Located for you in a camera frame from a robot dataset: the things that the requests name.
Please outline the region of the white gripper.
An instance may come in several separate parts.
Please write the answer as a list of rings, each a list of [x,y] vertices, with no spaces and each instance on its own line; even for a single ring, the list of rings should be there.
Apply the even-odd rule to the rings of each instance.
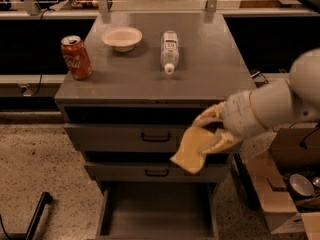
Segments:
[[[256,136],[266,130],[254,111],[251,91],[233,94],[225,103],[208,107],[194,119],[192,125],[204,127],[222,121],[226,130],[218,129],[210,141],[198,149],[200,154],[228,150],[241,142],[241,138]]]

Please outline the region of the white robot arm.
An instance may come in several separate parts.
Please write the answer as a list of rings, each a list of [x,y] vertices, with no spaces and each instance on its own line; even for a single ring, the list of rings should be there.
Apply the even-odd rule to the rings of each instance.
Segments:
[[[312,122],[320,118],[320,49],[300,55],[286,79],[230,95],[227,100],[207,108],[193,121],[203,127],[220,122],[223,127],[201,154],[226,150],[238,142],[259,135],[275,126]]]

